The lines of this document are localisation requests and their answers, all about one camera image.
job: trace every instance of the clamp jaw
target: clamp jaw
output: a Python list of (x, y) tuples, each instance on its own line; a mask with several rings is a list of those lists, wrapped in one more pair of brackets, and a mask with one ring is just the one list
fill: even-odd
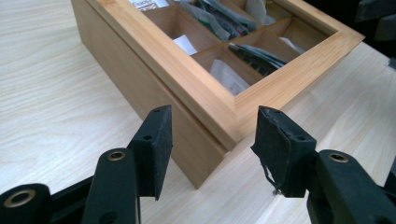
[(317, 153), (316, 142), (283, 112), (260, 106), (252, 150), (275, 193), (303, 198), (308, 189), (308, 213), (315, 224), (396, 223), (396, 161), (381, 188), (352, 156)]
[(94, 176), (50, 195), (42, 184), (0, 195), (2, 223), (140, 223), (140, 197), (160, 198), (172, 150), (170, 105), (153, 109), (127, 148), (102, 154)]

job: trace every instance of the box side panel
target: box side panel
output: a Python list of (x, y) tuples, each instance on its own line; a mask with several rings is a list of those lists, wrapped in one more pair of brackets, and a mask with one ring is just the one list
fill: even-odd
[(86, 1), (72, 3), (83, 43), (139, 116), (144, 118), (154, 107), (172, 105), (172, 157), (199, 188), (222, 161), (224, 147)]

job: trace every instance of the light wood grain surface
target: light wood grain surface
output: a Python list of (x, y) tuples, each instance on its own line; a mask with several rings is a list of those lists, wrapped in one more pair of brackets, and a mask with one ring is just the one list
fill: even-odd
[[(79, 39), (69, 1), (0, 2), (0, 193), (43, 183), (52, 193), (93, 174), (142, 120)], [(359, 44), (283, 107), (318, 149), (353, 155), (379, 185), (396, 155), (396, 72)], [(305, 199), (272, 195), (251, 134), (200, 189), (173, 161), (144, 223), (309, 223)]]

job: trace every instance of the wooden box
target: wooden box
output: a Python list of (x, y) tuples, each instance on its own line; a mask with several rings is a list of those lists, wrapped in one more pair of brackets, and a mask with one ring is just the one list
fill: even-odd
[[(363, 36), (301, 0), (267, 1), (276, 19), (246, 36), (222, 42), (181, 6), (141, 12), (128, 0), (72, 0), (83, 43), (136, 112), (172, 105), (172, 157), (200, 187), (229, 150), (254, 132), (259, 105), (280, 108), (339, 62)], [(248, 16), (246, 0), (221, 1)], [(173, 39), (186, 35), (189, 56)], [(285, 36), (304, 53), (279, 38)], [(262, 78), (227, 48), (230, 42), (266, 49), (288, 63)], [(209, 73), (221, 59), (249, 84), (229, 93)]]

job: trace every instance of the table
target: table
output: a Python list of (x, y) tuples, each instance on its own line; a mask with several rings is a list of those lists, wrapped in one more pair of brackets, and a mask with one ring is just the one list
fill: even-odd
[[(0, 192), (51, 193), (90, 176), (126, 147), (142, 120), (86, 50), (69, 1), (0, 3)], [(383, 185), (396, 155), (396, 72), (359, 44), (282, 110), (318, 140), (354, 156)], [(195, 189), (171, 160), (144, 223), (309, 223), (305, 199), (272, 195), (251, 134)]]

